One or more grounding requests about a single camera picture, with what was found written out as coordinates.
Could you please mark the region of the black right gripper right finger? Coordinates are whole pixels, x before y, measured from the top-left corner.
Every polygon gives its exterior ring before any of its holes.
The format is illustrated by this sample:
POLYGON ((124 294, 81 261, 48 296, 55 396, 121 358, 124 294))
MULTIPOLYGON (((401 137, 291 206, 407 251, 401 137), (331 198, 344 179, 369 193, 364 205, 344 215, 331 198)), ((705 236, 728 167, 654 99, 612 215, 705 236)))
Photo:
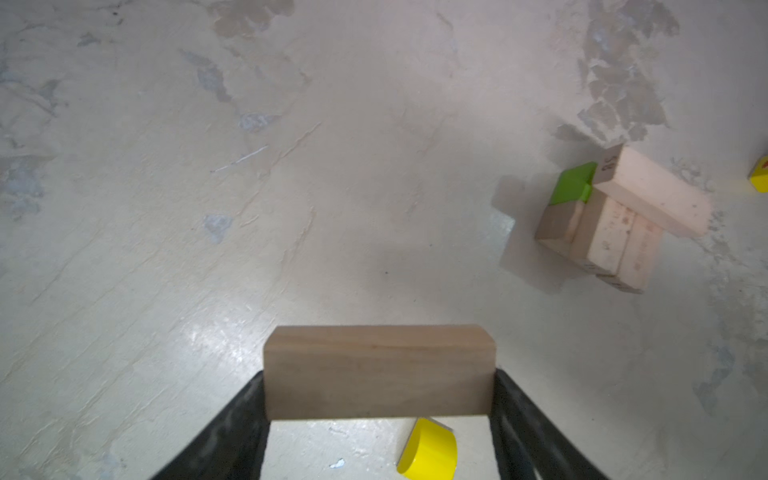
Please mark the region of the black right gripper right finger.
POLYGON ((502 479, 606 477, 501 369, 494 376, 489 424, 502 479))

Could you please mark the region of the wood plank block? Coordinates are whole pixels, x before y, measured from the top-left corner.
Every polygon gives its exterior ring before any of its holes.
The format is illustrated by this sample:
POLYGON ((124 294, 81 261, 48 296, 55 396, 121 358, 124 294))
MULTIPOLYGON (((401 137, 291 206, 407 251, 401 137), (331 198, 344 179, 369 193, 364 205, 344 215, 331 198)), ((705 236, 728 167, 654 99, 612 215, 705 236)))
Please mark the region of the wood plank block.
POLYGON ((709 231, 709 198, 624 144, 602 153, 592 185, 677 237, 698 238, 709 231))

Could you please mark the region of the green wood block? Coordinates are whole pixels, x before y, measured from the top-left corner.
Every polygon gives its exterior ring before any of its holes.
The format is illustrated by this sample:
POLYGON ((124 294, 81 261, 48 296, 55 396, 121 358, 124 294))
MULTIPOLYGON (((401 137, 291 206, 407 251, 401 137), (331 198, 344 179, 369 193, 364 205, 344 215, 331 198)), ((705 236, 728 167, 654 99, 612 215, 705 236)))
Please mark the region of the green wood block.
POLYGON ((557 180, 549 204, 558 205, 573 201, 587 203, 592 193, 592 181, 596 169, 596 162, 588 162, 564 170, 557 180))

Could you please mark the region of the natural wood rectangular block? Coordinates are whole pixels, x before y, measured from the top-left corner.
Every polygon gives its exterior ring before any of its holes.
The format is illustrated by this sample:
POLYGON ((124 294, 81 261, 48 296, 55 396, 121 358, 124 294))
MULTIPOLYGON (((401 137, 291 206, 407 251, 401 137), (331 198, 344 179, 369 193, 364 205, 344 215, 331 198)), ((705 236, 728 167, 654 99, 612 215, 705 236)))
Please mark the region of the natural wood rectangular block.
POLYGON ((585 203, 581 200, 548 205, 540 218, 534 238, 544 243, 570 245, 584 208, 585 203))

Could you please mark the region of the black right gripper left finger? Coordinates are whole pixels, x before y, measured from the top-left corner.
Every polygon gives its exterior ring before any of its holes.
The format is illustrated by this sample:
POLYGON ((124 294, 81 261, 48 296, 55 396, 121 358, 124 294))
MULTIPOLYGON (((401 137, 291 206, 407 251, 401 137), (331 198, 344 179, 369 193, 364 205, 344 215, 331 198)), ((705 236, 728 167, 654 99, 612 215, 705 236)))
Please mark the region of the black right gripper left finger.
POLYGON ((269 430, 258 372, 154 478, 259 479, 269 430))

